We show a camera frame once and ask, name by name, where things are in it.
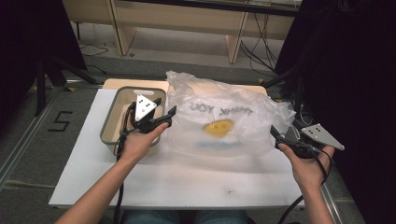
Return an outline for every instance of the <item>black tape marking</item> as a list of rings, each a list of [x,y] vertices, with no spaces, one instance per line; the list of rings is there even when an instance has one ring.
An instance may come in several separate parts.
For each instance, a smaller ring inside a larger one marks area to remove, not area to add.
[[[66,131],[66,128],[67,128],[67,126],[69,125],[70,121],[59,120],[59,117],[60,117],[62,114],[73,114],[73,112],[72,112],[72,111],[60,111],[60,112],[58,113],[58,116],[56,117],[55,121],[53,121],[53,123],[57,123],[57,124],[61,124],[61,123],[62,123],[62,124],[64,124],[64,127],[63,127],[62,129],[49,129],[49,132],[57,132],[57,133],[60,133],[60,132]]]

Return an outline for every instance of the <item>gray carpet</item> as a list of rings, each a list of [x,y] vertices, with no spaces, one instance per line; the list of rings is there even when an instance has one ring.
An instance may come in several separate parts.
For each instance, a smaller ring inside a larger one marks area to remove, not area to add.
[[[104,75],[90,67],[92,76],[103,81],[109,77],[164,80],[166,79],[165,72],[169,70],[238,84],[257,84],[258,79],[262,78],[262,75],[250,69],[240,68],[143,62],[101,57],[87,57],[86,61],[87,64],[99,66],[107,71],[107,74]],[[269,95],[274,97],[278,95],[277,87],[268,91]],[[48,199],[53,192],[50,187],[55,186],[59,180],[96,92],[96,89],[77,88],[73,92],[63,91],[57,97],[49,115],[9,178],[30,184],[45,185],[49,189],[43,189],[39,186],[3,188],[0,191],[0,223],[53,223],[64,212],[48,206]],[[61,111],[72,112],[72,114],[65,113],[60,116],[61,120],[70,121],[69,125],[64,132],[49,132],[49,130],[60,130],[64,127],[64,124],[54,123]],[[7,134],[1,136],[1,161],[6,159],[9,151],[15,146],[23,134],[23,130],[32,120],[34,113],[35,93],[31,91],[19,111],[13,118],[10,118]],[[328,185],[345,223],[364,223],[336,169],[333,170]],[[285,209],[286,207],[255,209],[249,210],[248,214],[258,224],[277,223]],[[305,212],[297,209],[293,210],[287,219],[287,222],[292,221],[306,223]]]

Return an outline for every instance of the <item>jeans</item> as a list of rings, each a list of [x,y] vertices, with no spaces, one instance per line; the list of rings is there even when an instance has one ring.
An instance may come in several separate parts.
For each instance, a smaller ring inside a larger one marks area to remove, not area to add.
[[[125,224],[180,224],[178,211],[138,210],[125,211]],[[248,215],[245,210],[205,210],[198,211],[195,224],[247,224]]]

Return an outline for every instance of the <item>person's right hand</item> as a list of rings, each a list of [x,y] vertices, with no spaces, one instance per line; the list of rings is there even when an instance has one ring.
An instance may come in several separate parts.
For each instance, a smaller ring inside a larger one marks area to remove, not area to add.
[[[293,150],[285,144],[279,144],[280,150],[289,158],[293,170],[294,179],[299,185],[301,191],[304,193],[310,189],[320,189],[321,182],[323,180],[323,173],[321,172],[319,165],[315,159],[300,159],[298,158]],[[334,153],[334,147],[323,148],[330,157]],[[323,167],[326,171],[329,170],[331,161],[329,157],[321,152],[318,155]]]
[[[130,117],[131,114],[128,116],[127,128],[133,128]],[[125,114],[122,115],[121,130],[123,129],[124,118]],[[149,147],[151,146],[154,139],[160,136],[160,134],[165,131],[167,127],[168,123],[165,122],[150,133],[129,133],[124,142],[124,148],[120,160],[132,163],[137,163],[140,161],[149,151]]]

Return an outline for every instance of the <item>white table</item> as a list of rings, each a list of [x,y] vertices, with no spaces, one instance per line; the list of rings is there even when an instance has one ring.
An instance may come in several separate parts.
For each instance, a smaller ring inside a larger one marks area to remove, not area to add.
[[[150,85],[150,81],[114,79],[105,84],[108,89],[97,92],[49,205],[71,206],[114,164],[116,158],[99,135],[117,91],[109,89],[120,87],[115,83]],[[154,83],[167,87],[164,82]],[[257,208],[290,205],[301,195],[290,162],[277,149],[260,158],[201,159],[172,151],[166,133],[125,179],[123,208]]]

